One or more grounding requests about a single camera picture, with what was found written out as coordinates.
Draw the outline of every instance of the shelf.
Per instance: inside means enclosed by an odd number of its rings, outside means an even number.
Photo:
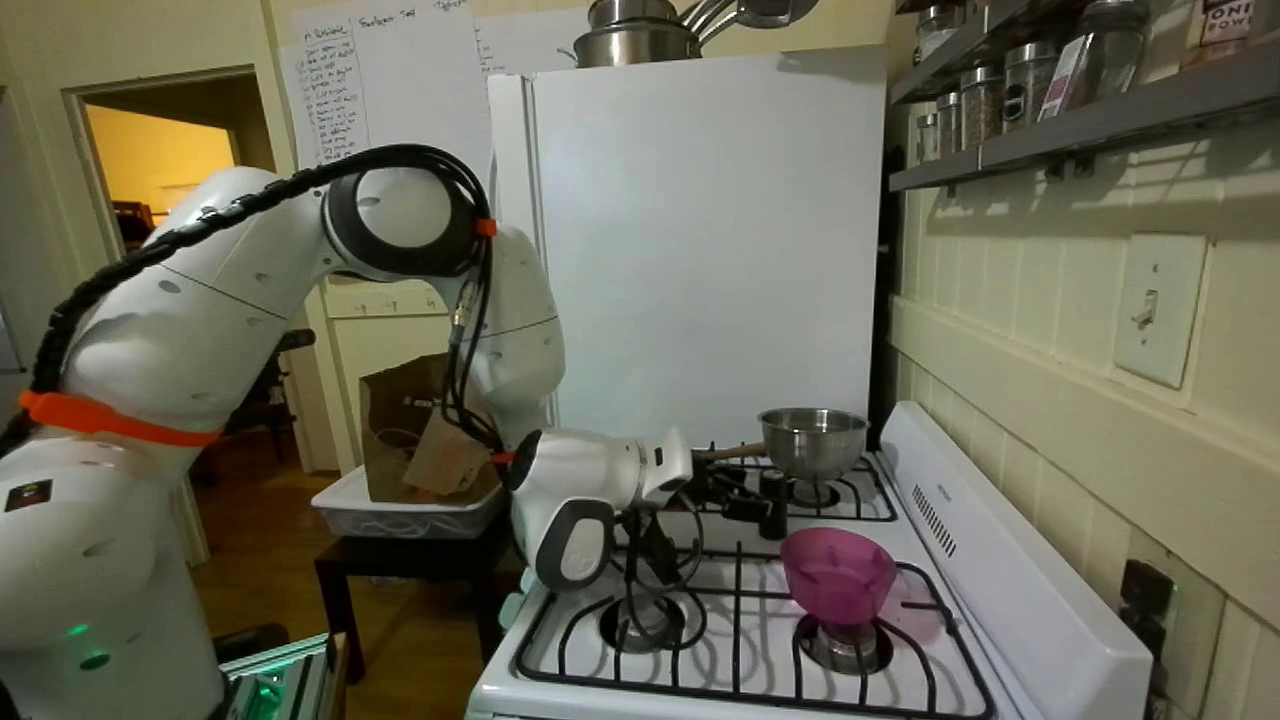
[[[1006,137],[993,137],[977,154],[903,169],[887,176],[887,189],[909,191],[1066,157],[1166,143],[1203,129],[1251,123],[1267,115],[1280,115],[1280,46],[1257,46],[1216,63],[1192,63],[1181,76],[1138,85],[1124,98],[1070,109]]]
[[[898,0],[895,13],[918,13],[928,0]],[[935,99],[941,93],[955,88],[958,67],[978,59],[998,59],[1002,48],[1022,39],[1063,39],[1076,29],[1076,16],[1086,0],[993,0],[987,16],[970,16],[944,39],[925,63],[909,67],[887,99]]]

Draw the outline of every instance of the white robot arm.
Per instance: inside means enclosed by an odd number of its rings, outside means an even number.
[[[448,404],[479,445],[498,453],[502,420],[546,420],[562,364],[554,310],[529,242],[494,231],[464,166],[377,148],[292,181],[250,169],[209,181],[137,257],[58,304],[24,418],[0,438],[0,691],[18,715],[168,720],[218,705],[163,508],[331,271],[418,275],[455,304]],[[468,380],[498,429],[464,412]],[[537,459],[516,471],[516,541],[568,584],[607,551],[586,523],[577,532],[577,500],[623,508],[687,466],[649,467],[631,445],[554,431],[523,450]],[[571,538],[554,546],[568,559],[541,551],[546,538]]]

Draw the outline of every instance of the table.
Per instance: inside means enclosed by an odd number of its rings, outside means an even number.
[[[340,538],[315,557],[325,616],[331,632],[347,637],[347,686],[364,675],[364,649],[351,607],[347,576],[416,576],[468,579],[477,593],[479,659],[498,646],[498,584],[494,559],[509,548],[509,523],[494,515],[477,541],[364,541]]]

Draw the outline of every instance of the stainless steel pot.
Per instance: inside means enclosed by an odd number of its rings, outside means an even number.
[[[673,21],[629,21],[571,46],[577,67],[656,63],[699,55],[695,38]]]
[[[571,46],[577,67],[656,63],[699,55],[667,0],[595,0],[593,31]]]
[[[770,408],[761,418],[770,467],[797,480],[834,480],[863,450],[868,424],[834,408]]]

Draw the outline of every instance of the pot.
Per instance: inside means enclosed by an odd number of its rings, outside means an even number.
[[[863,450],[868,424],[834,408],[770,408],[761,418],[770,467],[798,480],[848,471]]]
[[[695,38],[675,21],[623,21],[593,29],[571,46],[577,67],[656,63],[699,55]]]
[[[782,541],[792,600],[822,627],[863,627],[876,619],[895,563],[868,538],[838,529],[805,529]]]

